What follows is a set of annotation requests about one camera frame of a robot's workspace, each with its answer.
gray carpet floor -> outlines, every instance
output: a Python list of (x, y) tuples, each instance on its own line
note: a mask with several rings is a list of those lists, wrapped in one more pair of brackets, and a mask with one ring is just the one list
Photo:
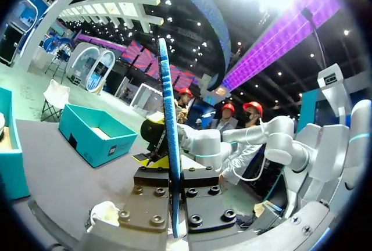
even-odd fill
[(18, 120), (17, 127), (32, 198), (71, 236), (81, 238), (87, 213), (96, 204), (125, 204), (139, 166), (130, 156), (143, 152), (142, 146), (135, 142), (130, 153), (92, 168), (67, 143), (58, 124)]

red hard hat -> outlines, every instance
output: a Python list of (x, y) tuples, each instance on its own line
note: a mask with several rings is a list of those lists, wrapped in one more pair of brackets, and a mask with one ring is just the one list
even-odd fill
[(224, 110), (224, 109), (229, 109), (229, 110), (231, 110), (233, 113), (235, 113), (235, 108), (234, 108), (234, 106), (232, 105), (232, 104), (226, 104), (226, 105), (224, 105), (223, 107), (222, 107), (222, 110)]
[(194, 97), (193, 94), (191, 93), (190, 89), (188, 89), (187, 87), (184, 87), (182, 89), (180, 89), (180, 91), (178, 92), (178, 94), (188, 94), (188, 96), (190, 96), (190, 98)]
[(257, 102), (249, 102), (249, 103), (245, 103), (243, 105), (243, 109), (246, 110), (248, 107), (254, 107), (258, 110), (258, 112), (260, 113), (261, 117), (263, 116), (263, 108), (261, 106), (260, 103), (257, 103)]

white cloth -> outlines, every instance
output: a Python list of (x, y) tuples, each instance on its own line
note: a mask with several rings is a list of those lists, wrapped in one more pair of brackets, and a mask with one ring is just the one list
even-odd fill
[(231, 184), (237, 185), (240, 178), (235, 172), (242, 176), (250, 162), (256, 156), (262, 145), (238, 144), (238, 149), (222, 162), (220, 173)]
[(95, 205), (91, 212), (91, 224), (92, 226), (89, 227), (87, 232), (90, 232), (92, 230), (92, 227), (95, 224), (95, 220), (101, 220), (103, 222), (106, 222), (107, 224), (113, 225), (113, 226), (119, 226), (119, 216), (118, 213), (119, 209), (114, 205), (114, 203), (110, 201), (105, 201), (103, 203), (99, 203), (98, 205)]

white chair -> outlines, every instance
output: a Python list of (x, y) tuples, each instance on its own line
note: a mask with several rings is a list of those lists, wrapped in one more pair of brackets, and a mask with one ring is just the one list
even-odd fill
[[(51, 80), (51, 83), (44, 92), (45, 100), (41, 112), (41, 121), (44, 121), (50, 117), (53, 117), (56, 119), (56, 121), (59, 121), (63, 109), (65, 108), (66, 104), (69, 103), (69, 94), (69, 87), (59, 84), (55, 80)], [(50, 110), (51, 115), (43, 119), (42, 115), (48, 110)]]

person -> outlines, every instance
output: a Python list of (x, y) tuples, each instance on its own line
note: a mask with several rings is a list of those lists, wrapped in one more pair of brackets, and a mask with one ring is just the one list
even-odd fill
[[(190, 99), (194, 97), (190, 89), (187, 87), (180, 89), (178, 99), (174, 100), (176, 108), (177, 123), (183, 124), (187, 120), (188, 109), (187, 105)], [(160, 107), (160, 111), (164, 113), (164, 104)]]
[[(243, 105), (243, 110), (245, 112), (245, 128), (260, 124), (260, 118), (263, 116), (263, 108), (261, 104), (257, 102), (245, 103)], [(239, 176), (243, 175), (261, 146), (262, 145), (238, 144), (237, 150), (222, 162), (219, 174), (219, 184), (223, 191), (238, 184), (240, 178), (237, 177), (235, 173)]]
[(235, 108), (232, 104), (228, 103), (222, 107), (222, 118), (220, 120), (213, 119), (209, 124), (209, 129), (217, 129), (221, 135), (224, 131), (232, 130), (234, 127), (230, 123), (230, 118), (235, 113)]
[(203, 130), (201, 119), (197, 119), (195, 125), (196, 125), (195, 130)]

